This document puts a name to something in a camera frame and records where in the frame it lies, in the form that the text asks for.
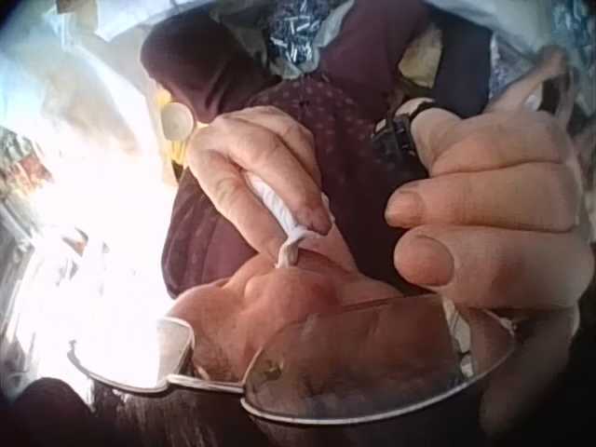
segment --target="person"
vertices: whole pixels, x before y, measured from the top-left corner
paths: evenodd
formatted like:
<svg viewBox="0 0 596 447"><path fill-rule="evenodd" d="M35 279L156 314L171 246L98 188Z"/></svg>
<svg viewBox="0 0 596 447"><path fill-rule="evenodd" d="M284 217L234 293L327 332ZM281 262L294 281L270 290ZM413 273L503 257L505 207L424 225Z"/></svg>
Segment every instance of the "person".
<svg viewBox="0 0 596 447"><path fill-rule="evenodd" d="M412 122L427 178L416 160L375 157L370 136L421 14L417 1L357 0L317 71L284 82L201 10L155 27L142 48L148 73L210 123L191 139L164 248L176 298L169 314L191 324L193 364L212 380L238 379L277 330L345 304L426 290L532 316L524 326L531 336L481 397L482 428L497 431L564 364L593 258L577 229L572 145L550 116L518 110L462 120L453 106L433 107ZM276 268L287 235L244 172L322 235L301 246L295 266ZM528 368L535 364L540 371ZM98 400L96 410L105 409ZM129 396L108 410L143 446L451 445L462 437L478 445L481 433L478 418L458 411L419 412L407 433L267 428L235 397L184 389ZM441 429L428 429L431 419Z"/></svg>

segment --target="white fabric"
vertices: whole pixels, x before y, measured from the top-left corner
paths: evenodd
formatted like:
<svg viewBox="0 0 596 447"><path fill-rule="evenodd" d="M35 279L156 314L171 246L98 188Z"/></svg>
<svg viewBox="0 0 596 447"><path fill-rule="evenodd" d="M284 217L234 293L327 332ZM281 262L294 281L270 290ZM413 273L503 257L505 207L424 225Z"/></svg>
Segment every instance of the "white fabric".
<svg viewBox="0 0 596 447"><path fill-rule="evenodd" d="M140 24L155 24L214 0L96 0L96 34L110 41Z"/></svg>
<svg viewBox="0 0 596 447"><path fill-rule="evenodd" d="M263 179L249 172L246 172L244 176L252 192L261 199L266 208L278 220L279 226L288 235L288 239L279 250L276 268L296 265L300 243L305 239L320 237L320 234L310 231L305 226L299 224L288 207L286 207L286 204L283 203L283 200ZM327 206L327 209L329 209L329 199L325 195L323 195L323 202Z"/></svg>

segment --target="nose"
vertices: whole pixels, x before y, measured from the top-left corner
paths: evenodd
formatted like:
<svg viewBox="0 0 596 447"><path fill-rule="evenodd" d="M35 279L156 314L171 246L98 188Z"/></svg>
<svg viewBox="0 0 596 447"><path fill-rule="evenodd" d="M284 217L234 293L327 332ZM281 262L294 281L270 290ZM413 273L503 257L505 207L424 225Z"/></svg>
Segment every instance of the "nose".
<svg viewBox="0 0 596 447"><path fill-rule="evenodd" d="M312 314L324 313L340 304L332 281L320 273L298 268L273 270L252 278L246 286L250 300L250 339L263 345L289 323Z"/></svg>

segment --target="finger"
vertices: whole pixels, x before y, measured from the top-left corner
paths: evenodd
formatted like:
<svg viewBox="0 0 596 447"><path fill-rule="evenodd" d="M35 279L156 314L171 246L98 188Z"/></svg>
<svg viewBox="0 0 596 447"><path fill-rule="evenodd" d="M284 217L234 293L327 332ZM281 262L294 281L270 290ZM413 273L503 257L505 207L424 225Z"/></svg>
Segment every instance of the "finger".
<svg viewBox="0 0 596 447"><path fill-rule="evenodd" d="M242 119L223 115L216 121L216 147L271 186L300 224L327 235L332 222L321 191L283 141L270 130Z"/></svg>
<svg viewBox="0 0 596 447"><path fill-rule="evenodd" d="M386 220L401 228L454 224L567 232L576 225L579 206L567 167L526 163L406 184L389 199Z"/></svg>
<svg viewBox="0 0 596 447"><path fill-rule="evenodd" d="M196 160L196 178L217 211L255 250L276 260L286 235L275 217L252 193L240 172L214 151L200 151Z"/></svg>
<svg viewBox="0 0 596 447"><path fill-rule="evenodd" d="M456 304L528 309L574 305L594 260L575 234L425 225L400 240L394 262L407 281Z"/></svg>
<svg viewBox="0 0 596 447"><path fill-rule="evenodd" d="M315 139L310 130L276 107L252 107L236 115L278 135L310 178L321 187L321 175L315 157Z"/></svg>
<svg viewBox="0 0 596 447"><path fill-rule="evenodd" d="M416 118L413 131L420 133L414 127L424 129L428 123L433 124L427 128L429 143L418 150L433 177L529 162L564 163L572 155L569 137L545 113L494 113L454 125L450 114L429 110Z"/></svg>
<svg viewBox="0 0 596 447"><path fill-rule="evenodd" d="M524 323L529 325L523 328L528 332L527 336L494 373L482 396L481 425L487 433L507 429L530 409L552 379L564 369L575 313L574 308L551 311ZM470 329L474 338L479 328L470 324Z"/></svg>

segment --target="eyeglass frame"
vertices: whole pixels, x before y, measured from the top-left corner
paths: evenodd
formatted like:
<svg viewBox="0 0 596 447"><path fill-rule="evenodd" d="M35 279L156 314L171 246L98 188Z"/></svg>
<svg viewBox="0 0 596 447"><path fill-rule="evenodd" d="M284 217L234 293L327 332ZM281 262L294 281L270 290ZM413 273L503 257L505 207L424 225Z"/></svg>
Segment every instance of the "eyeglass frame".
<svg viewBox="0 0 596 447"><path fill-rule="evenodd" d="M440 298L438 295L432 295L432 294L422 295L419 297L410 297L410 298L415 299L415 298L430 298L430 297ZM325 314L325 316L339 315L339 314L344 314L347 312L358 311L360 309L381 306L381 305L387 304L387 303L389 303L393 300L396 300L396 299L403 299L403 297L386 298L386 299L375 300L373 302L356 304L356 305L346 305L346 306L341 307L337 312L334 312L332 314ZM125 384L117 383L112 380L106 379L105 377L102 377L101 375L96 374L96 373L88 370L87 368L85 368L81 364L81 362L79 361L79 359L77 358L77 356L75 354L76 340L71 341L71 348L67 353L67 357L71 361L71 363L81 373L83 373L85 376L89 377L90 379L98 381L104 385L111 387L111 388L119 389L121 391L127 392L129 394L133 394L133 395L142 395L142 396L146 397L148 395L162 393L162 392L166 391L170 385L181 386L183 388L193 389L196 391L216 392L216 393L224 393L224 394L228 394L228 395L239 396L240 404L242 405L242 408L249 415L257 417L259 419L263 419L268 422L287 424L287 425L292 425L292 426L302 426L302 427L356 426L356 425L361 425L361 424L370 424L373 422L385 421L387 419L400 417L405 414L418 412L418 411L423 410L427 407L430 407L431 405L434 405L435 403L447 400L451 396L459 394L460 392L464 391L465 389L468 389L468 388L474 386L475 384L477 384L478 382L480 382L481 380L486 378L489 374L491 374L495 370L497 370L503 363L505 363L507 361L507 359L511 356L511 354L515 351L515 325L510 324L510 322L508 320L504 320L503 318L498 317L495 313L493 313L489 310L484 310L484 309L477 309L477 310L484 313L489 318L493 319L511 337L513 344L512 344L512 347L508 350L508 352L505 355L503 355L498 361L496 361L493 365L491 365L490 368L487 368L480 374L474 376L471 379L467 379L464 383L454 386L454 387L450 388L449 390L444 391L436 396L433 396L433 397L425 399L425 400L421 400L421 401L413 403L413 404L409 404L409 405L399 408L397 410L385 411L382 413L374 413L374 414L369 414L366 416L358 416L358 417L341 417L341 418L291 417L291 416L286 416L286 415L282 415L282 414L278 414L278 413L274 413L274 412L260 410L260 409L256 408L254 405L252 405L250 402L247 401L247 399L246 399L247 380L249 378L250 373L252 372L252 369L253 369L255 363L257 362L258 358L261 356L261 353L264 351L264 348L269 343L269 341L273 340L276 337L276 335L278 333L283 332L290 326L292 326L300 321L290 322L290 323L286 324L285 326L283 326L281 329L279 329L277 332L275 332L269 338L269 340L264 344L264 346L260 347L255 352L254 356L252 356L252 360L249 363L249 366L247 367L244 377L242 378L242 380L240 382L237 382L237 383L211 381L211 380L200 379L198 377L191 377L191 376L183 375L183 374L168 374L165 377L165 379L163 380L163 386L154 387L154 388L142 388L142 387L137 387L137 386L127 386ZM186 327L189 330L189 333L191 334L191 341L190 341L191 343L187 344L187 348L186 348L185 352L181 355L181 361L178 364L178 368L176 370L176 371L179 371L184 366L184 364L188 361L189 354L192 351L194 351L194 349L195 349L196 340L195 340L195 333L193 331L193 328L187 321L180 319L180 318L161 317L157 321L171 321L171 322L174 322L177 324L181 324L184 327Z"/></svg>

